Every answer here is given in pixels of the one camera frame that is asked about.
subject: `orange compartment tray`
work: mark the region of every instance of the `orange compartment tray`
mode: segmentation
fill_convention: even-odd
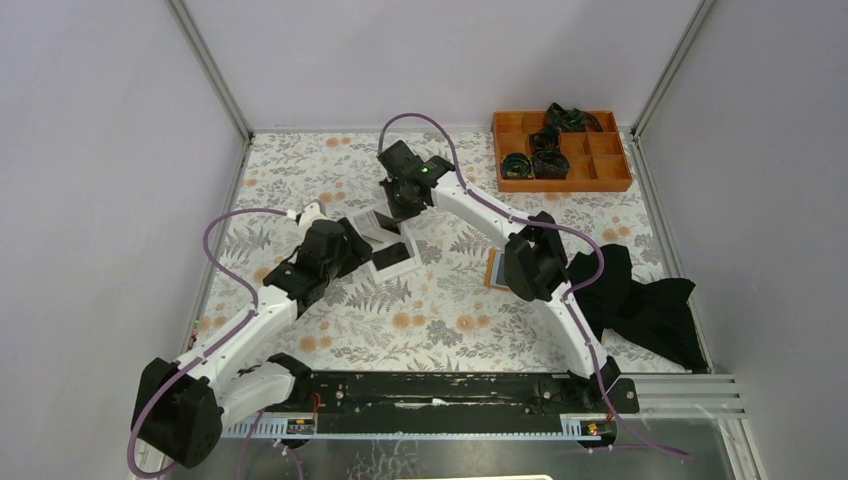
[[[633,183],[615,117],[609,110],[589,111],[603,132],[589,122],[586,132],[562,133],[559,146],[571,170],[564,179],[515,179],[501,176],[501,161],[513,152],[529,156],[530,134],[545,123],[545,112],[495,112],[495,166],[501,192],[624,192]]]

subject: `floral tablecloth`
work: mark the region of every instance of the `floral tablecloth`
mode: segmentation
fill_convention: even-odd
[[[435,133],[403,139],[424,160],[450,158]],[[529,213],[545,210],[601,243],[630,249],[633,275],[663,276],[658,245],[634,181],[624,193],[502,194],[497,192],[492,136],[453,136],[468,179]],[[255,138],[234,208],[301,209],[314,199],[330,218],[383,198],[385,173],[376,159],[377,134],[266,133]],[[365,269],[335,281],[323,300],[294,325],[268,338],[248,364],[287,352],[314,369],[563,371],[561,347],[539,315],[510,292],[483,285],[492,245],[446,212],[430,209],[407,222],[424,267],[383,284]],[[257,287],[300,241],[294,224],[265,214],[232,219],[222,261]],[[563,235],[566,253],[591,249]],[[216,273],[197,338],[208,338],[248,301],[244,288]],[[602,343],[625,372],[682,372],[662,357],[606,331]]]

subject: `grey wall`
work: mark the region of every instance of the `grey wall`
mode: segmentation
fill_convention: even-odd
[[[254,128],[488,127],[551,101],[632,122],[698,0],[187,2]]]
[[[126,478],[240,139],[164,2],[0,7],[0,477]]]
[[[842,0],[719,2],[645,134],[772,479],[848,472],[846,25]]]

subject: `black cloth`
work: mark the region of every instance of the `black cloth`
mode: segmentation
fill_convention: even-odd
[[[574,292],[583,315],[598,341],[605,328],[636,345],[695,372],[705,372],[692,311],[686,303],[695,284],[685,278],[667,278],[643,285],[631,278],[630,253],[622,245],[604,245],[604,272],[588,287]],[[598,270],[594,253],[578,253],[568,266],[572,284]]]

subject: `glass panel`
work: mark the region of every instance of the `glass panel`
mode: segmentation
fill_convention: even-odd
[[[732,479],[721,432],[710,420],[632,420],[652,440],[689,451],[682,462],[650,450],[618,450],[591,455],[564,441],[365,441],[314,440],[297,449],[306,478],[395,480],[493,475],[550,475],[555,479],[650,478]],[[200,466],[180,469],[172,480],[232,480],[243,440],[222,440]],[[617,445],[634,443],[620,432]],[[251,440],[242,478],[297,478],[290,455],[269,440]]]

